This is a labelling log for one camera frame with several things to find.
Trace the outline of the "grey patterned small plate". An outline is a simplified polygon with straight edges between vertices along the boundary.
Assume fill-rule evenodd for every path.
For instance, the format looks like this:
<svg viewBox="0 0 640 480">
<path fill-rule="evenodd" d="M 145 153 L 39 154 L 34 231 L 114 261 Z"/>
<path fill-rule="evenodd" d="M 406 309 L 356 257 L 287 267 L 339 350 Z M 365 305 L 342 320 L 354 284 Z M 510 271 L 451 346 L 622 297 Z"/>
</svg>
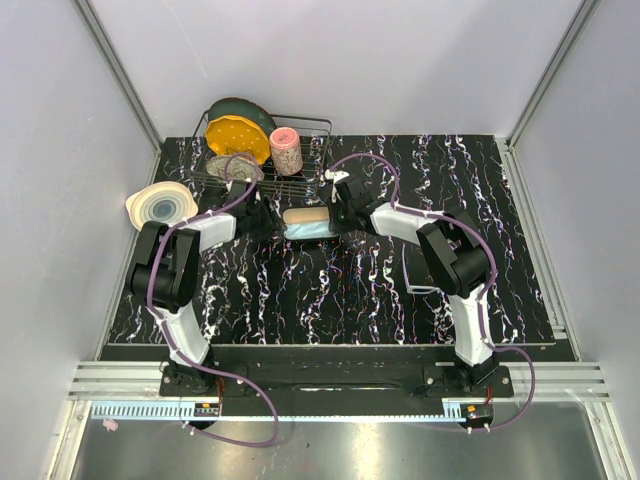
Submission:
<svg viewBox="0 0 640 480">
<path fill-rule="evenodd" d="M 262 169 L 246 156 L 214 156 L 205 162 L 204 169 L 210 176 L 223 181 L 240 180 L 251 182 L 264 179 Z"/>
</svg>

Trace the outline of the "black glasses case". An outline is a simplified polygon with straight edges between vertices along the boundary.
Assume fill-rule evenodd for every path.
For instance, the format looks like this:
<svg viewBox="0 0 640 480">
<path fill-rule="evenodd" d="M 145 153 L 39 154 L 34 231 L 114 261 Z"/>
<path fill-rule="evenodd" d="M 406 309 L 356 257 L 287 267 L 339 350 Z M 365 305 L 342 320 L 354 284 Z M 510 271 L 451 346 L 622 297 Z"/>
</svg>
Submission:
<svg viewBox="0 0 640 480">
<path fill-rule="evenodd" d="M 284 230 L 288 224 L 328 221 L 330 224 L 329 209 L 326 206 L 290 208 L 283 212 L 282 220 Z"/>
</svg>

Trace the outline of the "yellow dotted plate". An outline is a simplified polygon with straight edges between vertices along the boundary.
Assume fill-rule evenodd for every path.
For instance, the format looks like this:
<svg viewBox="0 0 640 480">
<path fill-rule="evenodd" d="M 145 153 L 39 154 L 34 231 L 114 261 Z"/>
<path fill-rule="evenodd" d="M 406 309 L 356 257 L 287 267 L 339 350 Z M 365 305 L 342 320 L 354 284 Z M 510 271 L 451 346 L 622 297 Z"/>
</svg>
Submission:
<svg viewBox="0 0 640 480">
<path fill-rule="evenodd" d="M 216 155 L 248 153 L 259 165 L 271 156 L 268 136 L 258 125 L 240 116 L 226 115 L 209 121 L 205 139 Z"/>
</svg>

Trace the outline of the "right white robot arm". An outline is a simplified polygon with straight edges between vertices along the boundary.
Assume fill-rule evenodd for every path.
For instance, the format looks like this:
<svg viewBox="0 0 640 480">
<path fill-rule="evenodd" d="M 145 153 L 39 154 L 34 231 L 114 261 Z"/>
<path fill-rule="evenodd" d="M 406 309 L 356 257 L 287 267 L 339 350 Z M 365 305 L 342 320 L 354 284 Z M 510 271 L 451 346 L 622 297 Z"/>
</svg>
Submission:
<svg viewBox="0 0 640 480">
<path fill-rule="evenodd" d="M 375 199 L 361 180 L 344 171 L 327 171 L 330 229 L 393 237 L 421 248 L 434 286 L 446 294 L 455 330 L 457 390 L 476 396 L 497 368 L 489 329 L 486 294 L 496 265 L 486 241 L 467 212 L 457 208 L 428 212 Z"/>
</svg>

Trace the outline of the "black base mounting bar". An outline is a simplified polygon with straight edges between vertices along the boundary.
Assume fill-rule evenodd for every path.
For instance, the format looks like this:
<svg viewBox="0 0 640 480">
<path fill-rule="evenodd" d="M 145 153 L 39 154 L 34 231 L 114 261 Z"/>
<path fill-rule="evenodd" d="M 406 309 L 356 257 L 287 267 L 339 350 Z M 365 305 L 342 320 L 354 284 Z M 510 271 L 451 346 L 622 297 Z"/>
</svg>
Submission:
<svg viewBox="0 0 640 480">
<path fill-rule="evenodd" d="M 511 375 L 495 357 L 481 367 L 459 360 L 452 346 L 216 346 L 205 358 L 211 375 L 174 360 L 161 363 L 160 394 L 254 395 L 251 380 L 265 392 L 382 391 L 431 398 L 514 396 Z"/>
</svg>

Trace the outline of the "cream bowl with rings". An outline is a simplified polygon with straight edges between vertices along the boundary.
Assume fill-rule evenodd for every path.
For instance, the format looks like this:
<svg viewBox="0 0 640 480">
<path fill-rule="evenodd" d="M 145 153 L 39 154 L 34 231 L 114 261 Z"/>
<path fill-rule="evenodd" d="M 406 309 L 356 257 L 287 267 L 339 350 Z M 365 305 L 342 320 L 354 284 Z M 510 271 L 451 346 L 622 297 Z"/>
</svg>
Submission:
<svg viewBox="0 0 640 480">
<path fill-rule="evenodd" d="M 125 208 L 137 231 L 149 221 L 172 226 L 198 214 L 198 205 L 190 190 L 173 181 L 152 184 L 129 196 Z"/>
</svg>

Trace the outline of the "white frame sunglasses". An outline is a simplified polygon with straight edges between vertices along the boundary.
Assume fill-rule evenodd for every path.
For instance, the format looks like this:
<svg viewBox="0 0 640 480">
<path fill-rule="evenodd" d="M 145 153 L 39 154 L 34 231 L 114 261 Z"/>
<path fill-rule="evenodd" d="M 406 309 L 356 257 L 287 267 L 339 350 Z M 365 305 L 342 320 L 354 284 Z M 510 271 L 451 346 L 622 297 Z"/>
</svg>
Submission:
<svg viewBox="0 0 640 480">
<path fill-rule="evenodd" d="M 426 295 L 437 290 L 430 276 L 426 260 L 415 245 L 402 249 L 402 273 L 408 294 Z"/>
</svg>

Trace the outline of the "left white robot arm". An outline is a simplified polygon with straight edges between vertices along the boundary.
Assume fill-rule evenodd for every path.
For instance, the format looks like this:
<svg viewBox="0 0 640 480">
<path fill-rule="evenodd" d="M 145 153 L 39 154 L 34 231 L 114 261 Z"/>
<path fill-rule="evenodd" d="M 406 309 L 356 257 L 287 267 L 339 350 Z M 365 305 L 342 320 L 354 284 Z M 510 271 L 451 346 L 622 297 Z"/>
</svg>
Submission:
<svg viewBox="0 0 640 480">
<path fill-rule="evenodd" d="M 201 254 L 243 235 L 269 237 L 276 226 L 258 185 L 238 180 L 228 184 L 218 208 L 142 223 L 125 286 L 145 304 L 167 342 L 164 374 L 171 385 L 203 396 L 222 376 L 207 364 L 210 346 L 193 307 Z"/>
</svg>

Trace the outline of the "dark green plate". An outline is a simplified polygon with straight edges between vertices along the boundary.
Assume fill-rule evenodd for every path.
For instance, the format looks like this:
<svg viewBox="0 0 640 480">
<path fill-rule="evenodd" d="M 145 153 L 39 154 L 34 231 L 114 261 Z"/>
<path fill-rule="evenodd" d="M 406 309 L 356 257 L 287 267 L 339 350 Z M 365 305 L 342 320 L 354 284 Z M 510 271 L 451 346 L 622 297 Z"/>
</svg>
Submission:
<svg viewBox="0 0 640 480">
<path fill-rule="evenodd" d="M 260 105 L 239 97 L 226 97 L 214 102 L 207 112 L 207 120 L 212 121 L 226 115 L 240 116 L 258 125 L 270 136 L 277 128 L 274 118 Z"/>
</svg>

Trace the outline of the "light blue cleaning cloth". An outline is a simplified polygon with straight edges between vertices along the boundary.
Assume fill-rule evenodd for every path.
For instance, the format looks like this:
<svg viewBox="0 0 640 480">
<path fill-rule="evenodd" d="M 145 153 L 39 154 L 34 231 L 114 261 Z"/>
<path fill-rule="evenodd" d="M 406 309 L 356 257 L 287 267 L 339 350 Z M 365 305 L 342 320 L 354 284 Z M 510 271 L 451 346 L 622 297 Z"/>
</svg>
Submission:
<svg viewBox="0 0 640 480">
<path fill-rule="evenodd" d="M 328 221 L 288 224 L 284 230 L 284 237 L 291 241 L 317 240 L 334 236 Z"/>
</svg>

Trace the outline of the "pink patterned cup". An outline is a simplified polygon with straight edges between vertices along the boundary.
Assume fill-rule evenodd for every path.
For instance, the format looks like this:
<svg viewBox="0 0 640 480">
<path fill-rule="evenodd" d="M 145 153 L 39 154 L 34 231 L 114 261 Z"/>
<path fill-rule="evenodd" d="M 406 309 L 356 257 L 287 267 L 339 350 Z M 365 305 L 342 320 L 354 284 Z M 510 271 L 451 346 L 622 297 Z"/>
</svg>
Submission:
<svg viewBox="0 0 640 480">
<path fill-rule="evenodd" d="M 284 176 L 297 174 L 303 166 L 300 136 L 290 127 L 276 128 L 269 136 L 271 158 L 276 171 Z"/>
</svg>

